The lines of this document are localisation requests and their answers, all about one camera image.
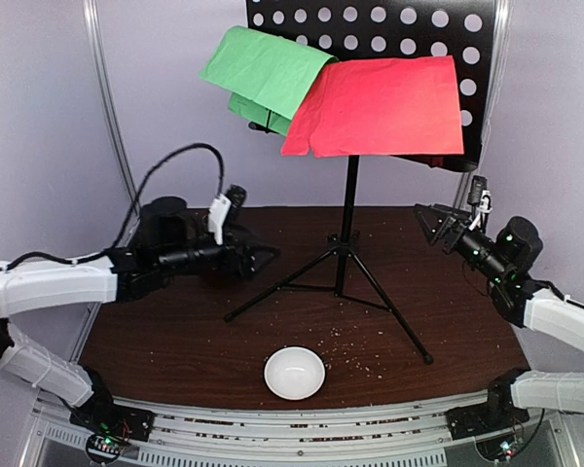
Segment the black music stand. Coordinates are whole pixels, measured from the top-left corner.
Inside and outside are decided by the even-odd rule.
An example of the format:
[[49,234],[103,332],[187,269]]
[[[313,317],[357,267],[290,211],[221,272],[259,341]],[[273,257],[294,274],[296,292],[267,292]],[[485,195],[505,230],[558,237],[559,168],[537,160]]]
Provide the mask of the black music stand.
[[[419,163],[456,172],[474,171],[482,150],[483,127],[493,53],[495,1],[249,1],[247,21],[252,29],[286,39],[305,37],[340,60],[418,57],[445,47],[456,62],[456,75],[475,91],[460,98],[463,121],[462,156],[422,156]],[[311,262],[278,281],[260,295],[228,313],[231,322],[281,289],[299,290],[297,278],[330,257],[338,260],[333,285],[324,287],[338,298],[345,294],[347,264],[354,262],[380,297],[377,309],[390,312],[423,362],[433,358],[396,305],[358,255],[359,232],[353,227],[360,158],[347,160],[347,180],[341,231],[328,238],[328,248]]]

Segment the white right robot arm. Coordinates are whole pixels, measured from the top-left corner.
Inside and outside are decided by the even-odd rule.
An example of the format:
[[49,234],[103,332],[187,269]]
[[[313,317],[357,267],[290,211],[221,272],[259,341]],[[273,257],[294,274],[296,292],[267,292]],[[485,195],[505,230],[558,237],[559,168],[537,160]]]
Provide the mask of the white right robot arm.
[[[584,305],[529,274],[543,248],[530,220],[514,216],[490,238],[462,210],[417,204],[414,214],[429,244],[442,243],[445,253],[457,253],[485,277],[487,295],[505,321],[584,353]],[[531,409],[584,414],[584,373],[514,369],[489,384],[485,402],[451,409],[446,419],[460,440],[524,422]]]

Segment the green paper sheet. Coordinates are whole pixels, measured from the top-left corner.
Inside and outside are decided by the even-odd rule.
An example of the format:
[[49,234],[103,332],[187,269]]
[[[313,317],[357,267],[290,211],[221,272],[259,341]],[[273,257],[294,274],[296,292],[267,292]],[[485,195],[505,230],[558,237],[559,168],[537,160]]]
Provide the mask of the green paper sheet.
[[322,68],[336,61],[309,45],[234,26],[200,78],[231,93],[231,112],[285,136]]

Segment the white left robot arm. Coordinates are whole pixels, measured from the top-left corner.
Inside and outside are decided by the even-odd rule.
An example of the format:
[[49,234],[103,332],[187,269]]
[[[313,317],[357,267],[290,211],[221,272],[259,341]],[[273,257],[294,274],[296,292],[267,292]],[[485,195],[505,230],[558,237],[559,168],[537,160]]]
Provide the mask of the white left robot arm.
[[179,197],[143,205],[136,232],[124,247],[110,247],[92,260],[0,262],[0,369],[57,396],[72,420],[109,441],[146,439],[141,420],[117,405],[95,370],[68,362],[33,341],[11,317],[30,310],[77,304],[133,302],[166,287],[176,276],[211,271],[249,279],[280,251],[258,241],[237,223],[240,195],[217,196],[205,216],[191,213]]

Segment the red paper sheet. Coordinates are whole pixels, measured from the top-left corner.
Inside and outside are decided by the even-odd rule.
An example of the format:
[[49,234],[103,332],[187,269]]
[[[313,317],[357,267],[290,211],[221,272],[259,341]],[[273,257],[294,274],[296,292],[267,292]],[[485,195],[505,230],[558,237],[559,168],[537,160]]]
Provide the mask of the red paper sheet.
[[304,98],[284,156],[461,156],[459,88],[451,56],[327,65]]

